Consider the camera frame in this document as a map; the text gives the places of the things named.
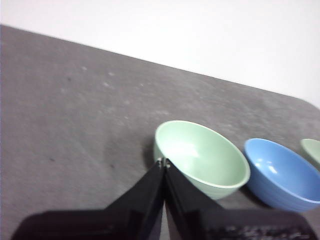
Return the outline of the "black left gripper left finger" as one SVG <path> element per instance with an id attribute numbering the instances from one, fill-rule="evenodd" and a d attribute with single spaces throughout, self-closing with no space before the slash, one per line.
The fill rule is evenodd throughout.
<path id="1" fill-rule="evenodd" d="M 164 204 L 164 167 L 157 160 L 104 209 L 51 210 L 26 217 L 13 240 L 146 240 Z"/>

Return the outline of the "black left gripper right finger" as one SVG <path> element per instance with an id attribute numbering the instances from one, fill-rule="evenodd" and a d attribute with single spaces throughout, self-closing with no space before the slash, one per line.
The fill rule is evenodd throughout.
<path id="1" fill-rule="evenodd" d="M 195 187 L 167 158 L 165 201 L 184 240 L 315 240 L 298 213 L 270 209 L 226 209 Z"/>

